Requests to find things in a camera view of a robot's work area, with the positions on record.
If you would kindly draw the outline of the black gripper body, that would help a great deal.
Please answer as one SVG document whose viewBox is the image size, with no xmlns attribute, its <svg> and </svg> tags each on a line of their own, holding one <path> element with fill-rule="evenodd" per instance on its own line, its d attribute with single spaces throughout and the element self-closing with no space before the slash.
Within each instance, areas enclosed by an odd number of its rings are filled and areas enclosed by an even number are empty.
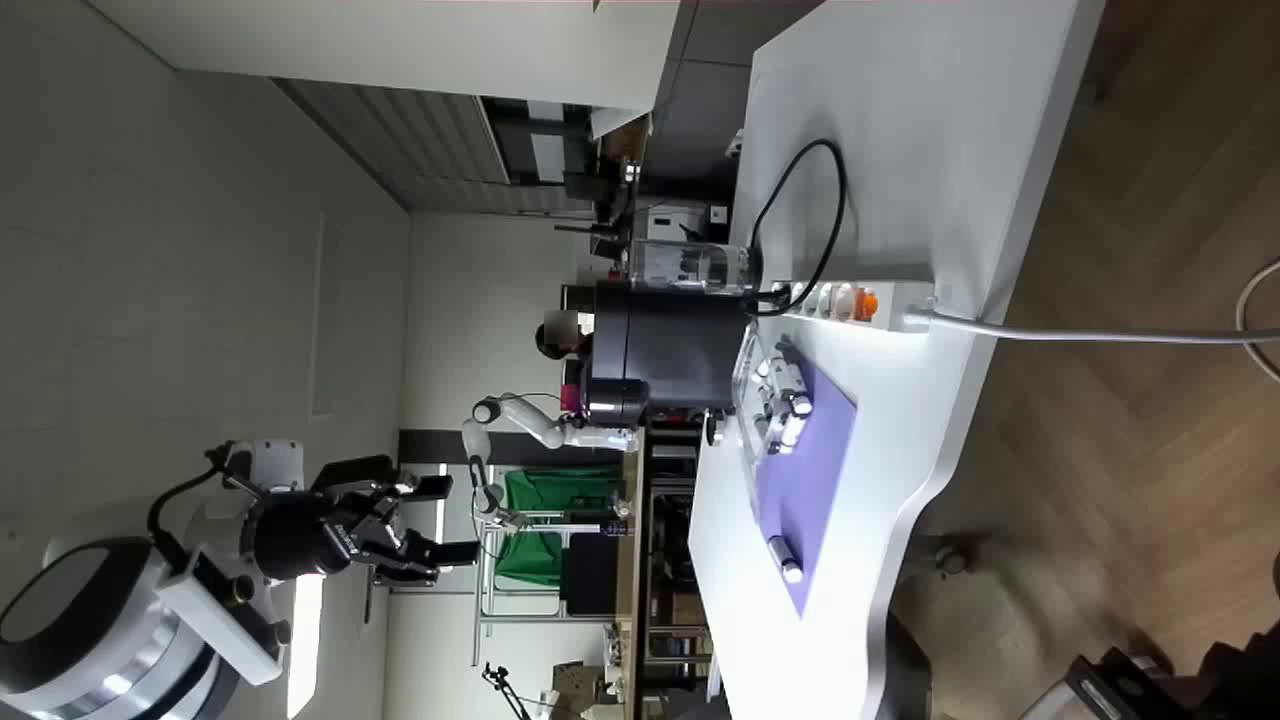
<svg viewBox="0 0 1280 720">
<path fill-rule="evenodd" d="M 241 552 L 267 581 L 343 572 L 349 565 L 393 567 L 404 549 L 389 518 L 396 483 L 398 468 L 389 456 L 325 465 L 302 493 L 263 493 L 250 504 Z"/>
</svg>

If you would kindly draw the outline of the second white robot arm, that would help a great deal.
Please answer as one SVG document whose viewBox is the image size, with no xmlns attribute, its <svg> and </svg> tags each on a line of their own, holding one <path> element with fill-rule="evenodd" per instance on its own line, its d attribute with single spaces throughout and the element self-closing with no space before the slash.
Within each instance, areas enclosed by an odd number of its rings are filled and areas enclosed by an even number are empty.
<svg viewBox="0 0 1280 720">
<path fill-rule="evenodd" d="M 518 390 L 479 396 L 455 427 L 404 427 L 396 436 L 398 465 L 460 465 L 471 481 L 486 481 L 491 465 L 557 468 L 595 456 L 624 456 L 633 427 L 557 415 Z"/>
</svg>

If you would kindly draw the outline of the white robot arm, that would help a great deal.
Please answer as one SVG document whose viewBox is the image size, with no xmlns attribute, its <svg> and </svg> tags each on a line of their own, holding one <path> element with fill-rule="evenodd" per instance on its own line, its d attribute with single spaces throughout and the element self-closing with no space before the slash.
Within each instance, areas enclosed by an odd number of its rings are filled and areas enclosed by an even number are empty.
<svg viewBox="0 0 1280 720">
<path fill-rule="evenodd" d="M 246 497 L 234 559 L 179 538 L 168 507 L 221 481 Z M 227 438 L 207 468 L 146 504 L 139 535 L 52 554 L 0 613 L 0 705 L 21 720 L 221 720 L 241 685 L 277 685 L 296 625 L 267 589 L 363 567 L 370 585 L 433 585 L 479 554 L 429 538 L 398 507 L 442 498 L 449 477 L 393 456 L 329 460 L 302 477 L 291 438 Z"/>
</svg>

